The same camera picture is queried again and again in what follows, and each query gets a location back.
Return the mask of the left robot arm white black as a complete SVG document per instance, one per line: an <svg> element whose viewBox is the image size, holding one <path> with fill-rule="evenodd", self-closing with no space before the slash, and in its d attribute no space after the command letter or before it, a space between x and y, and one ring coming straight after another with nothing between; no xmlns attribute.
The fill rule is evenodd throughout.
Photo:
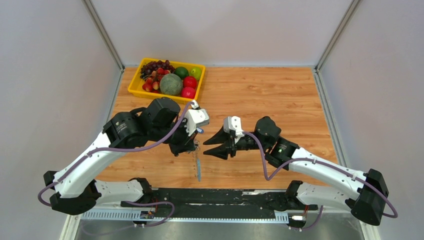
<svg viewBox="0 0 424 240"><path fill-rule="evenodd" d="M156 98L148 106L117 113L96 139L71 164L60 171L47 171L46 190L54 190L49 200L38 200L52 210L79 215L93 207L113 202L147 207L153 202L151 185L145 178L128 181L101 181L97 176L127 153L142 152L160 144L169 146L174 156L193 152L201 126L209 123L205 109L192 100L184 109L168 97Z"/></svg>

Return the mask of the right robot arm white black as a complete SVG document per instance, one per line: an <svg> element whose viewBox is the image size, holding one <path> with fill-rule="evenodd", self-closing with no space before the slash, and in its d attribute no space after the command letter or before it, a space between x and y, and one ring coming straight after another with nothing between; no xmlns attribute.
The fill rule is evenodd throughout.
<svg viewBox="0 0 424 240"><path fill-rule="evenodd" d="M237 151L259 150L263 173L271 180L280 170L308 175L326 186L293 180L286 189L285 201L292 209L301 205L318 205L349 211L358 220L379 226L389 203L389 190L383 174L347 168L321 158L281 136L281 128L268 116L260 118L254 131L242 129L238 116L227 117L221 129L205 145L214 148L204 155L223 160L235 157Z"/></svg>

